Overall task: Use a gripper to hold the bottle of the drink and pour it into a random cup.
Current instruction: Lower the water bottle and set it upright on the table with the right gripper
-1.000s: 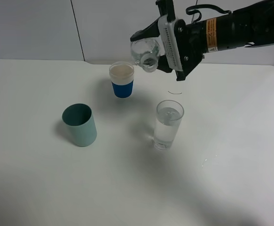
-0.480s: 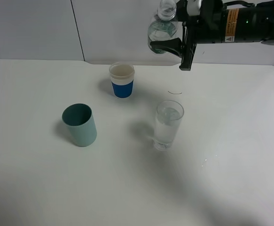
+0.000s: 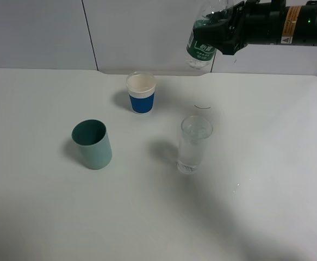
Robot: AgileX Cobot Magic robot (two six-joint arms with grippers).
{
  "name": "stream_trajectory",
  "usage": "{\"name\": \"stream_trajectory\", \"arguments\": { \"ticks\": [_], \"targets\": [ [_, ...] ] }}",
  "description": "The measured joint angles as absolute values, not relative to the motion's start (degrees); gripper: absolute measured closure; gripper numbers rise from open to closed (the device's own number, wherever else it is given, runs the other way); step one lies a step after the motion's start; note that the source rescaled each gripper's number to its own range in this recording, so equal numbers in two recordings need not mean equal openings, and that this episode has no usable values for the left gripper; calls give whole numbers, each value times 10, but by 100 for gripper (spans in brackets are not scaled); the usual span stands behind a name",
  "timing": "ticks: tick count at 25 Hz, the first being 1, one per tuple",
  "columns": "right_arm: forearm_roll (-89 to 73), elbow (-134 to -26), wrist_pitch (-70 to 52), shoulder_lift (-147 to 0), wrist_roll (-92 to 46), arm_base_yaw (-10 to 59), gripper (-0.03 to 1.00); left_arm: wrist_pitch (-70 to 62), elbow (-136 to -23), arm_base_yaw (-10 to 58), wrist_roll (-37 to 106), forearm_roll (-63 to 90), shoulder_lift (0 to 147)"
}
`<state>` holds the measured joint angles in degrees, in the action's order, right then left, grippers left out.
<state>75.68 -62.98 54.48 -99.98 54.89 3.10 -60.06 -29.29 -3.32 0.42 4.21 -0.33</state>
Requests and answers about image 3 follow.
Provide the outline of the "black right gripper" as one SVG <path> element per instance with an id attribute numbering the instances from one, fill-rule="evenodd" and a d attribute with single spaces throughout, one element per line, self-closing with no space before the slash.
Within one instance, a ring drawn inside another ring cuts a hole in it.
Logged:
<path id="1" fill-rule="evenodd" d="M 256 1 L 241 1 L 231 7 L 208 6 L 206 23 L 192 30 L 194 39 L 215 47 L 223 55 L 235 55 L 245 48 L 246 18 Z"/>

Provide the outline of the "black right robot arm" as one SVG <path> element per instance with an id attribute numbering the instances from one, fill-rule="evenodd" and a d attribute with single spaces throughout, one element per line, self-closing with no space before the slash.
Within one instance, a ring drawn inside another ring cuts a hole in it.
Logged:
<path id="1" fill-rule="evenodd" d="M 317 47 L 317 1 L 296 6 L 241 1 L 207 18 L 207 24 L 193 30 L 194 38 L 224 55 L 235 55 L 247 45 Z"/>

